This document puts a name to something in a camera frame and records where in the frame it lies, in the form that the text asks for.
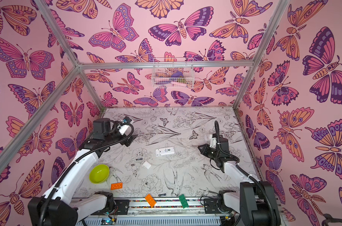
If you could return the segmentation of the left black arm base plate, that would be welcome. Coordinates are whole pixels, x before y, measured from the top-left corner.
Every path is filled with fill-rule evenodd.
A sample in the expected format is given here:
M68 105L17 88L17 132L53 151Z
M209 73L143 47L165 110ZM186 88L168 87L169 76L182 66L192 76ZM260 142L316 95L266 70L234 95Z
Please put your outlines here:
M114 204L103 210L105 215L127 215L129 211L130 200L115 200Z

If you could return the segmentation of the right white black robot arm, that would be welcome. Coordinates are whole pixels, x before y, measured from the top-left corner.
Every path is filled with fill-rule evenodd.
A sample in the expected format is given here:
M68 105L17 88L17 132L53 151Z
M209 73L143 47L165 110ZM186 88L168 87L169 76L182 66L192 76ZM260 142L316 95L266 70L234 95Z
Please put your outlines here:
M200 153L215 162L216 168L239 183L238 191L220 191L218 202L221 208L239 214L245 226L279 226L274 189L267 181L259 180L240 166L240 159L229 151L228 139L220 134L218 121L214 122L215 133L208 144L198 146Z

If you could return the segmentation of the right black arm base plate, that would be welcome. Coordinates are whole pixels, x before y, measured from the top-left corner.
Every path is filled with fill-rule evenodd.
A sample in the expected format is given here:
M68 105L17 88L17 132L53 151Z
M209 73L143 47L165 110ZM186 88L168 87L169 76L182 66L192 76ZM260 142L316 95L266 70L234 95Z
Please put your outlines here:
M220 209L219 200L216 198L204 198L203 199L204 211L206 214L222 214Z

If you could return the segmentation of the white battery cover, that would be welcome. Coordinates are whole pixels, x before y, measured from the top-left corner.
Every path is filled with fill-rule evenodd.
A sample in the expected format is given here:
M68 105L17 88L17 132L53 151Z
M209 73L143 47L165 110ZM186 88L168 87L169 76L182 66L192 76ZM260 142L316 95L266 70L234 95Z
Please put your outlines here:
M145 168L147 168L149 170L152 167L152 165L149 162L145 161L143 163L143 167L145 167Z

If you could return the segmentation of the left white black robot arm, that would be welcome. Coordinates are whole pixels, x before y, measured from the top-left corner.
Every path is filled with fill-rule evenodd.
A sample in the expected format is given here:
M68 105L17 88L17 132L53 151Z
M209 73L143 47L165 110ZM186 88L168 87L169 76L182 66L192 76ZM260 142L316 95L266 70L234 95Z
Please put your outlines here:
M60 178L41 197L28 204L34 226L74 226L98 211L113 211L115 201L110 192L96 192L89 198L73 199L76 189L89 169L114 145L129 146L136 138L132 120L109 118L94 120L93 132L79 147L76 156Z

